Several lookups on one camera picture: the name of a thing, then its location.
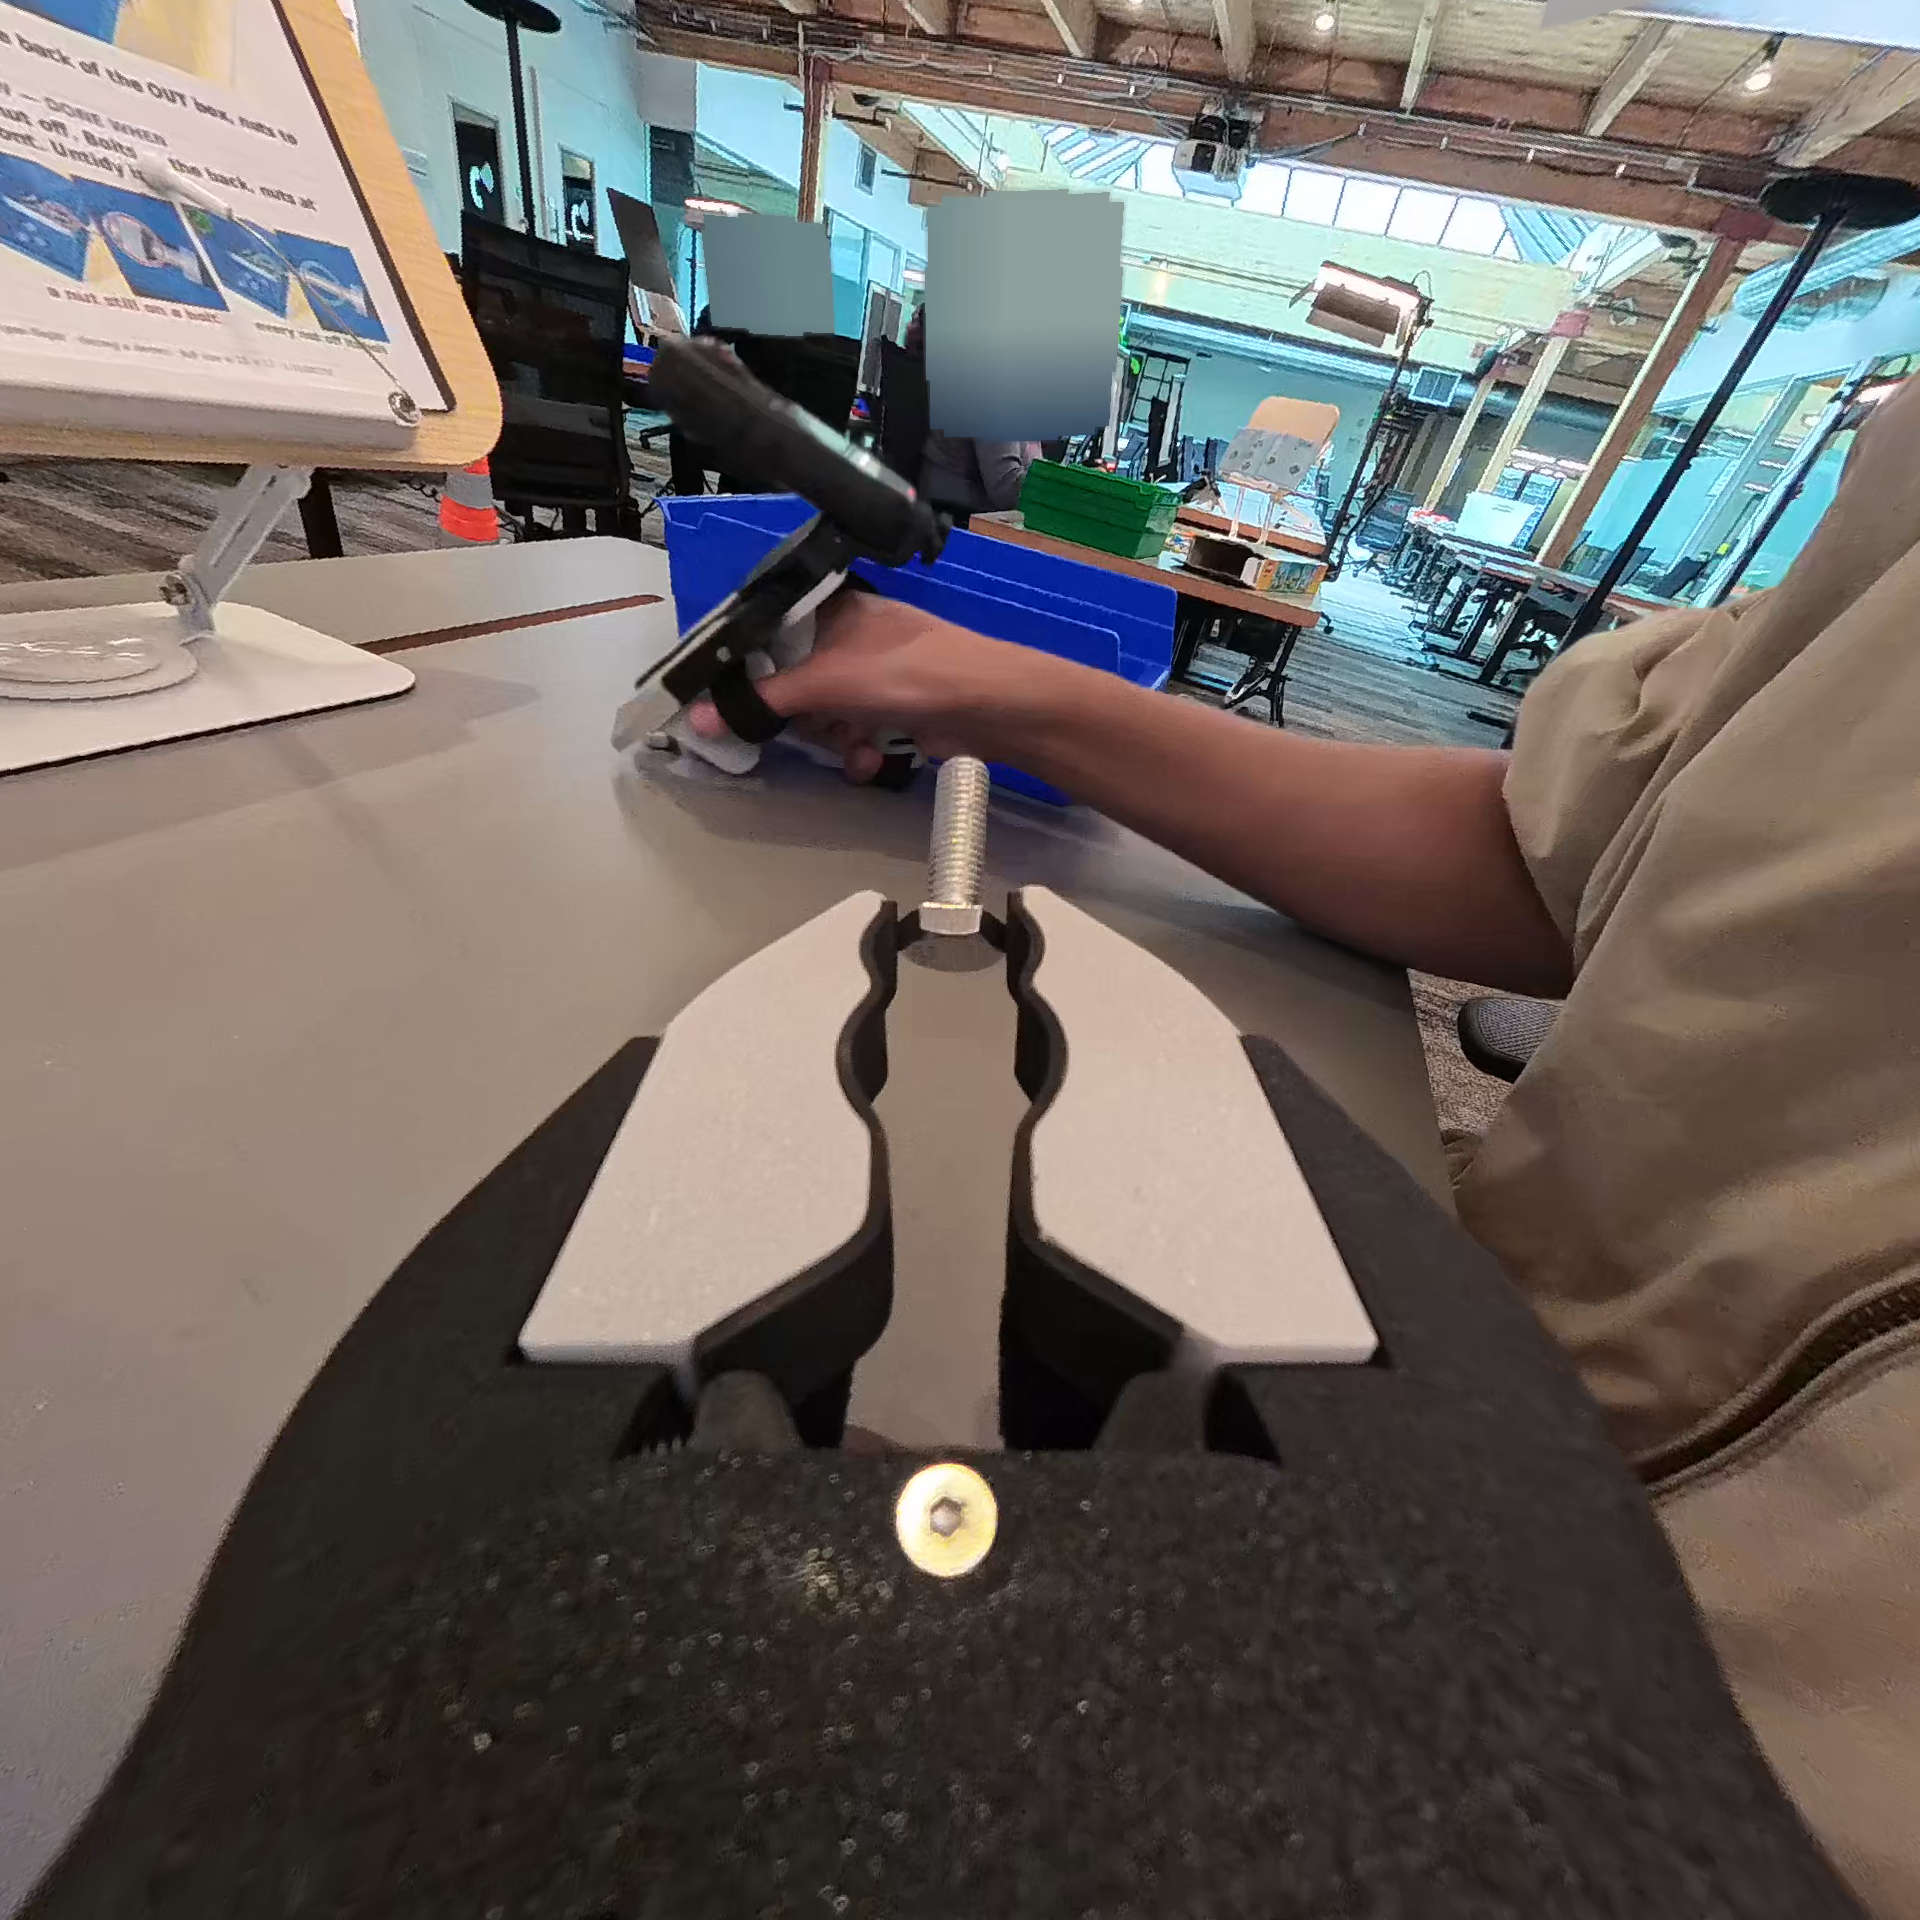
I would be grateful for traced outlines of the black mesh office chair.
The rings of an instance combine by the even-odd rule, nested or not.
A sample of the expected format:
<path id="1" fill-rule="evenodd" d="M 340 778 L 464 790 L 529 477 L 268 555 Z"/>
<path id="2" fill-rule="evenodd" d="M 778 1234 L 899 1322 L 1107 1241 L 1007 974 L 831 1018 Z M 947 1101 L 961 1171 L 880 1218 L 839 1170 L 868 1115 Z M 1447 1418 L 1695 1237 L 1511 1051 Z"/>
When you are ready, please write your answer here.
<path id="1" fill-rule="evenodd" d="M 472 213 L 459 259 L 500 399 L 496 501 L 529 536 L 540 535 L 537 512 L 556 512 L 562 535 L 639 536 L 621 358 L 628 264 Z"/>

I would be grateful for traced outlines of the blue plastic bin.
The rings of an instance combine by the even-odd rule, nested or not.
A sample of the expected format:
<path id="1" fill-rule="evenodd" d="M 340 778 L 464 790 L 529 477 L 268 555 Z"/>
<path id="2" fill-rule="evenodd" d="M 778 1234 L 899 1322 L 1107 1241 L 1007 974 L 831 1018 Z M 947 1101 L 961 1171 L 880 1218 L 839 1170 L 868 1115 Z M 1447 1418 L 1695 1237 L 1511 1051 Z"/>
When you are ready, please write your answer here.
<path id="1" fill-rule="evenodd" d="M 673 496 L 664 504 L 681 633 L 713 613 L 812 517 L 796 493 Z M 856 576 L 879 595 L 984 637 L 1066 657 L 1140 688 L 1164 688 L 1177 592 L 986 535 L 952 533 L 936 561 Z"/>

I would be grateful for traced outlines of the black floor lamp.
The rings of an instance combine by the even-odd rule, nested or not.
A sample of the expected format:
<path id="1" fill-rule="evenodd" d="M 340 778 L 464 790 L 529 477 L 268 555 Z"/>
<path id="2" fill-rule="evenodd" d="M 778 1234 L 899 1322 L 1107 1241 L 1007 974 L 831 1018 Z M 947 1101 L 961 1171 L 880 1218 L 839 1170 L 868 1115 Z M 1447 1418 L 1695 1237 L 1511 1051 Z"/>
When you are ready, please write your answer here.
<path id="1" fill-rule="evenodd" d="M 468 8 L 493 19 L 504 34 L 511 98 L 513 98 L 513 144 L 516 160 L 519 185 L 519 226 L 540 238 L 540 202 L 533 163 L 531 120 L 527 102 L 527 65 L 522 43 L 529 37 L 560 34 L 560 15 L 545 1 L 468 1 Z"/>
<path id="2" fill-rule="evenodd" d="M 1722 410 L 1737 392 L 1744 374 L 1759 358 L 1769 333 L 1778 327 L 1792 299 L 1796 299 L 1804 290 L 1804 283 L 1812 273 L 1819 256 L 1829 249 L 1832 240 L 1839 232 L 1873 232 L 1906 224 L 1919 213 L 1919 187 L 1892 176 L 1812 168 L 1769 181 L 1760 194 L 1760 208 L 1778 224 L 1807 226 L 1809 238 L 1792 256 L 1781 283 L 1767 297 L 1767 303 L 1748 328 L 1744 343 L 1722 373 L 1716 389 L 1704 403 L 1698 417 L 1692 423 L 1664 474 L 1645 496 L 1637 518 L 1605 561 L 1600 576 L 1588 589 L 1588 595 L 1570 617 L 1569 633 L 1564 635 L 1564 648 L 1570 648 L 1599 626 L 1609 595 L 1631 570 L 1637 547 L 1644 543 L 1645 535 L 1653 533 L 1668 498 L 1679 491 L 1697 454 L 1713 435 Z"/>

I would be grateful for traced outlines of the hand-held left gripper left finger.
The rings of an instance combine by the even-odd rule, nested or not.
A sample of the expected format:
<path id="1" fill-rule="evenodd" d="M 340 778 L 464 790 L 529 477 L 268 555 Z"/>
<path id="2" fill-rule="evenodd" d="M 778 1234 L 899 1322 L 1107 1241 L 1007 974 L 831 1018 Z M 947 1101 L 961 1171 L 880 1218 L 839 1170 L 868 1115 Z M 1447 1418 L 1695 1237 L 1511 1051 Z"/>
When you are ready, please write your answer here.
<path id="1" fill-rule="evenodd" d="M 873 1107 L 895 901 L 851 893 L 720 974 L 666 1026 L 519 1330 L 537 1365 L 653 1365 L 695 1401 L 765 1375 L 836 1392 L 895 1305 Z"/>

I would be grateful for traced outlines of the instruction board on white stand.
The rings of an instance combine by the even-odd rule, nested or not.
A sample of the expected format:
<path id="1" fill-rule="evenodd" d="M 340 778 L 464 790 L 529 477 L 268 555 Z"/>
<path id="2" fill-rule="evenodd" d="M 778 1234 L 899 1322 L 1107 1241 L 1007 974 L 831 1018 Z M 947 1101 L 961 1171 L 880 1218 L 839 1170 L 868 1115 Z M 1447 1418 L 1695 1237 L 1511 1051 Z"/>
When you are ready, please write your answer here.
<path id="1" fill-rule="evenodd" d="M 321 467 L 499 427 L 338 5 L 3 5 L 5 456 L 241 470 L 146 598 L 5 613 L 5 776 L 411 693 L 233 584 Z"/>

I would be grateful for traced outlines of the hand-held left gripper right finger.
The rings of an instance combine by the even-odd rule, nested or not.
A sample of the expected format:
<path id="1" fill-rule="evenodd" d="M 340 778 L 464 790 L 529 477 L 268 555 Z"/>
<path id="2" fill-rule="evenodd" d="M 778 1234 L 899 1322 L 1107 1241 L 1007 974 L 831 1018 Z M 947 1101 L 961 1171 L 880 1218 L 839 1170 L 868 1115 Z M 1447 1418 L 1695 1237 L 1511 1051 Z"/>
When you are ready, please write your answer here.
<path id="1" fill-rule="evenodd" d="M 1364 1366 L 1377 1321 L 1245 1037 L 1050 886 L 1011 893 L 1003 1414 L 1109 1414 L 1140 1375 Z"/>

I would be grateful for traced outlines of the person's right hand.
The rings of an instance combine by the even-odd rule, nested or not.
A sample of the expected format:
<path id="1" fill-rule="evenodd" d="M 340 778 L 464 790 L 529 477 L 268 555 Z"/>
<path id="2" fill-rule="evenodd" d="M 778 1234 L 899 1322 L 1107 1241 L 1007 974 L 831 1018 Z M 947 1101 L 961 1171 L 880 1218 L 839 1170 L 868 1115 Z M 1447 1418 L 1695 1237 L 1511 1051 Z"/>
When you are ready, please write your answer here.
<path id="1" fill-rule="evenodd" d="M 831 598 L 810 653 L 756 680 L 763 704 L 826 751 L 841 776 L 879 783 L 888 741 L 987 759 L 1018 745 L 1021 653 L 867 592 Z"/>

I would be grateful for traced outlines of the steel hex bolt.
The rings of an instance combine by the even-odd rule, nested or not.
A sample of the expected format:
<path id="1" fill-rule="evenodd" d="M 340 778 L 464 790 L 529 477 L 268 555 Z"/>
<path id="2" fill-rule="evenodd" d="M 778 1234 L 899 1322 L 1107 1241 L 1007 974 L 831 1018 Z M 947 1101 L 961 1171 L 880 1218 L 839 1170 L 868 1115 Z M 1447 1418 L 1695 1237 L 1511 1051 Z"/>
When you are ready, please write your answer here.
<path id="1" fill-rule="evenodd" d="M 993 773 L 979 757 L 940 762 L 929 821 L 925 891 L 920 930 L 931 939 L 972 939 L 987 918 L 980 883 L 993 806 Z"/>

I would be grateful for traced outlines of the green crate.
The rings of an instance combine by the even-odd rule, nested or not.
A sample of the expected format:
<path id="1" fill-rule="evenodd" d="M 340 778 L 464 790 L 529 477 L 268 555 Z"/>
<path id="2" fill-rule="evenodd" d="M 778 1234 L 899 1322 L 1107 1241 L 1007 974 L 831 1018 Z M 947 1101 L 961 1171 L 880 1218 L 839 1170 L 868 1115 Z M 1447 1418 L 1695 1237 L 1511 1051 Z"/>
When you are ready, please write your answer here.
<path id="1" fill-rule="evenodd" d="M 1167 483 L 1039 458 L 1025 472 L 1020 517 L 1029 535 L 1180 569 L 1183 555 L 1168 557 L 1168 539 L 1183 502 L 1183 491 Z"/>

